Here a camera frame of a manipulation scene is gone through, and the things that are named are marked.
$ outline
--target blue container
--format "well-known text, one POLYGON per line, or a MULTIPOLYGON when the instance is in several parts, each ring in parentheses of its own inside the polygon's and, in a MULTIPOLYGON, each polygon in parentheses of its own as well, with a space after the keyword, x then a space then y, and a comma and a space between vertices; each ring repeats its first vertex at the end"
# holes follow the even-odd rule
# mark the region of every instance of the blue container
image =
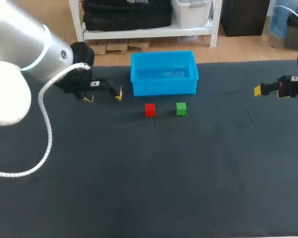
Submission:
POLYGON ((132 54, 134 96, 195 94, 198 79, 192 51, 132 54))

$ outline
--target storage box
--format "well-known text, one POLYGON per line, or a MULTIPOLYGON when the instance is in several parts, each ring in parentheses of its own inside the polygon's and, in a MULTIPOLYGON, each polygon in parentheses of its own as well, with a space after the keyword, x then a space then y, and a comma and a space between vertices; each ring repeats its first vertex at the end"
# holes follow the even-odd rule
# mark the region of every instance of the storage box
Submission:
POLYGON ((192 51, 132 54, 134 96, 195 94, 198 79, 192 51))
POLYGON ((172 0, 175 19, 181 29, 207 24, 213 0, 172 0))

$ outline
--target black bin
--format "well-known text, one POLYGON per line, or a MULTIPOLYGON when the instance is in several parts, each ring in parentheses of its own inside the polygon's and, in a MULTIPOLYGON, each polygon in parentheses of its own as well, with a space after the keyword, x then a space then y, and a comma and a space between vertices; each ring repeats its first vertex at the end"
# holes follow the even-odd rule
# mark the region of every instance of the black bin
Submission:
POLYGON ((287 20, 287 34, 284 42, 287 49, 298 51, 298 17, 290 14, 287 20))
POLYGON ((270 0, 223 0, 221 23, 226 36, 263 33, 270 0))

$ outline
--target block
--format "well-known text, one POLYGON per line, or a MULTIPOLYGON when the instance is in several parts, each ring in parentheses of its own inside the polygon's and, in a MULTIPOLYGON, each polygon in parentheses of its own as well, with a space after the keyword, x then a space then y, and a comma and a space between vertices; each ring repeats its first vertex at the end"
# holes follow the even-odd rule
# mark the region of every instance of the block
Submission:
POLYGON ((147 103, 145 105, 145 115, 146 115, 146 118, 155 117, 155 104, 147 103))
POLYGON ((186 103, 177 103, 177 116, 187 115, 187 105, 186 103))

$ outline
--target storage shelf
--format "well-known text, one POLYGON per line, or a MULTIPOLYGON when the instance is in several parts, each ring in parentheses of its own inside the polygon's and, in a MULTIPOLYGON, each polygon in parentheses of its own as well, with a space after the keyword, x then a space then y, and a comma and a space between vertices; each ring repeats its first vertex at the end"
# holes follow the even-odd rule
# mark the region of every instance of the storage shelf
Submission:
POLYGON ((132 30, 132 31, 87 31, 85 23, 81 24, 79 15, 79 0, 69 0, 72 11, 73 22, 78 41, 102 40, 102 39, 125 39, 125 38, 154 38, 154 37, 173 37, 173 36, 198 36, 211 35, 210 47, 217 44, 219 23, 221 16, 222 0, 214 0, 211 7, 211 14, 205 26, 181 29, 173 20, 167 27, 154 29, 132 30))
POLYGON ((205 26, 181 29, 175 21, 167 27, 160 27, 145 30, 132 31, 85 31, 85 40, 101 40, 101 39, 124 39, 124 38, 147 38, 147 37, 171 37, 171 36, 198 36, 211 35, 212 33, 212 19, 209 18, 205 26))

